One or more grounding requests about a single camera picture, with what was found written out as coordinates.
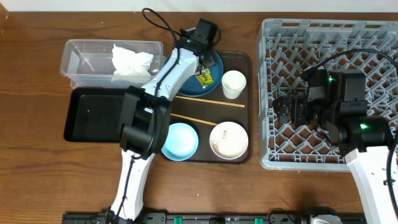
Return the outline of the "yellow green snack wrapper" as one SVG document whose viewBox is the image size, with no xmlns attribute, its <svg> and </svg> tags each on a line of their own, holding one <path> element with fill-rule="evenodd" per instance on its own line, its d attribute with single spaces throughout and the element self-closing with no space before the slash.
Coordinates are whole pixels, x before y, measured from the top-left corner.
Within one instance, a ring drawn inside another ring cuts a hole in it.
<svg viewBox="0 0 398 224">
<path fill-rule="evenodd" d="M 196 71 L 195 76 L 202 86 L 208 86 L 214 82 L 209 68 Z"/>
</svg>

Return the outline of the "white paper cup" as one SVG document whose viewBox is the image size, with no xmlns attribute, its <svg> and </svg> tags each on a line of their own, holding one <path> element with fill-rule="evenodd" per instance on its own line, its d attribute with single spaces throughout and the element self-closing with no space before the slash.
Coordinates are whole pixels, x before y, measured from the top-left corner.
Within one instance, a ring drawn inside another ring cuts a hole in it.
<svg viewBox="0 0 398 224">
<path fill-rule="evenodd" d="M 226 72 L 221 79 L 223 94 L 230 100 L 236 99 L 246 87 L 246 77 L 237 70 Z"/>
</svg>

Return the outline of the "white tissue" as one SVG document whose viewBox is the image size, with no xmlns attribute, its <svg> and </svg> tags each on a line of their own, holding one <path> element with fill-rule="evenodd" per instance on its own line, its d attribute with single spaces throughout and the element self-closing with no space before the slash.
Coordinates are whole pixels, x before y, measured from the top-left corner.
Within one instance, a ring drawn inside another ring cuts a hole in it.
<svg viewBox="0 0 398 224">
<path fill-rule="evenodd" d="M 135 53 L 116 45 L 112 49 L 112 63 L 115 68 L 112 82 L 127 80 L 130 82 L 148 82 L 152 75 L 149 73 L 154 56 L 147 52 Z"/>
</svg>

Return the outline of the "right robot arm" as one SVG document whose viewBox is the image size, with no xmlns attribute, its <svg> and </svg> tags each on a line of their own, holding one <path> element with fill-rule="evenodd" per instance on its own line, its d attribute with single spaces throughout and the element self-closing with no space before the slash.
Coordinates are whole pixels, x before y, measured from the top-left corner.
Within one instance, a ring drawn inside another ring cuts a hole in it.
<svg viewBox="0 0 398 224">
<path fill-rule="evenodd" d="M 366 101 L 280 96 L 272 107 L 280 123 L 314 124 L 344 157 L 368 223 L 397 223 L 397 136 L 382 116 L 367 116 Z"/>
</svg>

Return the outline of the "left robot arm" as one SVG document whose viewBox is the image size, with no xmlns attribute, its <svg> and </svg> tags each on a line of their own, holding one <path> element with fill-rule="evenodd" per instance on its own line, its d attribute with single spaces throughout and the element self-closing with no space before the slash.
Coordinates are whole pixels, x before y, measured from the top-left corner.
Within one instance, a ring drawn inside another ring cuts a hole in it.
<svg viewBox="0 0 398 224">
<path fill-rule="evenodd" d="M 133 223 L 139 216 L 149 167 L 169 131 L 171 102 L 212 48 L 209 42 L 176 41 L 158 74 L 142 87 L 130 86 L 125 92 L 118 123 L 123 165 L 116 198 L 105 213 L 106 223 Z"/>
</svg>

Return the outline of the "grey dishwasher rack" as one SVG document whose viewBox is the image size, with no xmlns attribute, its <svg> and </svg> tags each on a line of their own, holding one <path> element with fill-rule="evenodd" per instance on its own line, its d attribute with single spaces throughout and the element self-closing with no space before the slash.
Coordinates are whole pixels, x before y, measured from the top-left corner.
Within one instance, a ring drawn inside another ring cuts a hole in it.
<svg viewBox="0 0 398 224">
<path fill-rule="evenodd" d="M 272 102 L 304 95 L 301 72 L 320 64 L 327 70 L 359 70 L 366 76 L 368 114 L 381 115 L 397 132 L 397 22 L 265 19 L 259 29 L 259 147 L 269 170 L 346 172 L 337 147 L 313 126 L 280 124 Z"/>
</svg>

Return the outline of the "dark blue plate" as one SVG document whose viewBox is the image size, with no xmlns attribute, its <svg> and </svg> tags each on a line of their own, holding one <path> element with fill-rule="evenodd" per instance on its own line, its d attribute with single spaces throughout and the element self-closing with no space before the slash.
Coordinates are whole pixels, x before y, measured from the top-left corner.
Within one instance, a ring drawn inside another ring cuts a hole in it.
<svg viewBox="0 0 398 224">
<path fill-rule="evenodd" d="M 170 56 L 171 61 L 165 64 L 156 79 L 160 81 L 176 63 L 175 67 L 171 69 L 167 77 L 161 82 L 156 96 L 164 96 L 169 101 L 172 101 L 177 93 L 196 97 L 213 91 L 220 84 L 223 75 L 223 62 L 215 50 L 211 51 L 211 55 L 215 59 L 215 65 L 210 67 L 213 83 L 203 87 L 194 75 L 195 69 L 199 64 L 198 57 L 187 49 L 173 49 Z"/>
</svg>

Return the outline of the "wooden chopstick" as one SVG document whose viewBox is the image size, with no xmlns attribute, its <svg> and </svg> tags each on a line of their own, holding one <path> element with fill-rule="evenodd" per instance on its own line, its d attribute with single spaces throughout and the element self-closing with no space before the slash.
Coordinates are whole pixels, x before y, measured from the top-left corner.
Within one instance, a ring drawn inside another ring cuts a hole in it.
<svg viewBox="0 0 398 224">
<path fill-rule="evenodd" d="M 243 104 L 229 103 L 229 102 L 224 102 L 224 101 L 206 100 L 206 99 L 201 99 L 201 98 L 191 98 L 191 97 L 187 97 L 187 96 L 176 96 L 176 98 L 190 100 L 190 101 L 204 102 L 204 103 L 212 103 L 212 104 L 217 104 L 217 105 L 226 105 L 226 106 L 233 106 L 233 107 L 238 107 L 238 108 L 245 108 L 245 105 L 243 105 Z"/>
<path fill-rule="evenodd" d="M 211 121 L 205 121 L 205 120 L 197 119 L 197 118 L 192 118 L 192 117 L 184 116 L 184 115 L 180 115 L 180 114 L 171 113 L 170 115 L 174 116 L 174 117 L 182 118 L 182 119 L 187 119 L 187 120 L 190 120 L 190 121 L 195 121 L 195 122 L 198 122 L 198 123 L 212 125 L 212 126 L 217 126 L 218 125 L 218 123 L 214 123 L 214 122 L 211 122 Z"/>
</svg>

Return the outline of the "lower wooden chopstick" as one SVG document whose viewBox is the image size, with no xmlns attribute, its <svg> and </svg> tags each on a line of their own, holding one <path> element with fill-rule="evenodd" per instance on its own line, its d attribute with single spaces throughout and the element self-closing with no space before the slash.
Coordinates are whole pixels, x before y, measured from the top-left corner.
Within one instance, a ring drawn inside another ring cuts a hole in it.
<svg viewBox="0 0 398 224">
<path fill-rule="evenodd" d="M 197 118 L 192 118 L 192 117 L 184 116 L 184 115 L 180 115 L 180 114 L 171 113 L 170 115 L 174 116 L 174 117 L 182 118 L 182 119 L 187 119 L 187 120 L 190 120 L 190 121 L 195 121 L 195 122 L 198 122 L 198 123 L 212 125 L 212 126 L 217 126 L 218 125 L 218 123 L 214 123 L 214 122 L 211 122 L 211 121 L 205 121 L 205 120 L 197 119 Z"/>
</svg>

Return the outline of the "brown serving tray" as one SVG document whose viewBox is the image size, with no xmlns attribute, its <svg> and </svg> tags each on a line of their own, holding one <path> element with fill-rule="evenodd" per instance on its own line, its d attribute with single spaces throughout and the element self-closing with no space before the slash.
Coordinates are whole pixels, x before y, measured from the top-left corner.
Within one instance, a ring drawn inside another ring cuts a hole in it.
<svg viewBox="0 0 398 224">
<path fill-rule="evenodd" d="M 174 98 L 172 102 L 171 113 L 202 119 L 205 121 L 211 121 L 218 124 L 225 121 L 238 123 L 246 130 L 249 137 L 249 147 L 247 151 L 237 159 L 222 159 L 211 150 L 209 143 L 211 130 L 215 126 L 174 116 L 170 117 L 170 122 L 172 124 L 187 123 L 191 125 L 198 133 L 198 148 L 194 155 L 186 160 L 187 162 L 210 164 L 243 164 L 252 156 L 252 61 L 250 56 L 244 52 L 219 51 L 218 54 L 222 59 L 224 71 L 227 72 L 230 70 L 237 70 L 244 74 L 247 80 L 246 87 L 243 89 L 243 92 L 234 100 L 230 100 L 224 96 L 222 85 L 218 85 L 213 91 L 204 96 L 198 96 L 197 98 L 243 104 L 245 105 L 245 108 Z"/>
</svg>

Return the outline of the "white speckled bowl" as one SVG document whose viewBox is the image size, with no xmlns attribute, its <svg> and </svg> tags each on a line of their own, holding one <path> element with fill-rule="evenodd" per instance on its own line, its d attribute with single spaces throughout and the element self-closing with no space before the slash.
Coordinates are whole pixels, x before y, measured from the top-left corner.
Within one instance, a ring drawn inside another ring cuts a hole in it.
<svg viewBox="0 0 398 224">
<path fill-rule="evenodd" d="M 211 150 L 220 158 L 233 160 L 241 157 L 249 147 L 246 130 L 238 123 L 225 121 L 217 124 L 210 133 Z"/>
</svg>

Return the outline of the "light blue bowl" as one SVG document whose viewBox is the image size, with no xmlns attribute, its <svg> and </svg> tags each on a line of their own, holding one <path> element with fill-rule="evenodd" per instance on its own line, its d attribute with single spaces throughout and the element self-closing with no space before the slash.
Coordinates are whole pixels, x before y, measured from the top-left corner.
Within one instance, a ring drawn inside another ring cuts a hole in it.
<svg viewBox="0 0 398 224">
<path fill-rule="evenodd" d="M 172 161 L 184 161 L 194 155 L 198 143 L 198 134 L 193 127 L 186 123 L 174 123 L 169 126 L 162 153 Z"/>
</svg>

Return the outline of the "clear plastic bin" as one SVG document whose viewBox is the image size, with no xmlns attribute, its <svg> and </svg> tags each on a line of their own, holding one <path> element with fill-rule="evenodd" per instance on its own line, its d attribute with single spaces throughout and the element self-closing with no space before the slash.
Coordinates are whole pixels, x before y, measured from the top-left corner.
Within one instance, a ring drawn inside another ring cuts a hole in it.
<svg viewBox="0 0 398 224">
<path fill-rule="evenodd" d="M 161 42 L 142 40 L 72 39 L 64 49 L 60 73 L 71 80 L 71 87 L 128 88 L 140 87 L 148 82 L 118 80 L 112 82 L 115 68 L 112 63 L 113 46 L 147 52 L 154 56 L 149 73 L 152 78 L 164 66 L 164 48 Z"/>
</svg>

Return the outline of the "black tray bin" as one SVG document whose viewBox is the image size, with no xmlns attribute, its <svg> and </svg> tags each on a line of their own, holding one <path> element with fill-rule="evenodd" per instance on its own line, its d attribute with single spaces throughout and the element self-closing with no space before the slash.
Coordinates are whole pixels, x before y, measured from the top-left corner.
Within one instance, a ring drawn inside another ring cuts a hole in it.
<svg viewBox="0 0 398 224">
<path fill-rule="evenodd" d="M 72 91 L 63 132 L 68 142 L 120 142 L 119 120 L 129 88 L 79 87 Z"/>
</svg>

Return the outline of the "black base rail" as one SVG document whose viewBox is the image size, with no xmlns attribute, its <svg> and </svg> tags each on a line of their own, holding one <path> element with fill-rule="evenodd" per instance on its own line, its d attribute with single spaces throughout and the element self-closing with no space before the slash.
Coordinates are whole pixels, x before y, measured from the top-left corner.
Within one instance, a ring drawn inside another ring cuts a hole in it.
<svg viewBox="0 0 398 224">
<path fill-rule="evenodd" d="M 274 208 L 267 214 L 204 214 L 204 213 L 165 213 L 142 212 L 134 223 L 141 224 L 207 224 L 207 223 L 315 223 L 315 219 L 323 219 L 328 223 L 366 223 L 365 215 L 336 213 L 330 207 L 308 208 L 299 213 L 288 212 L 282 208 Z"/>
</svg>

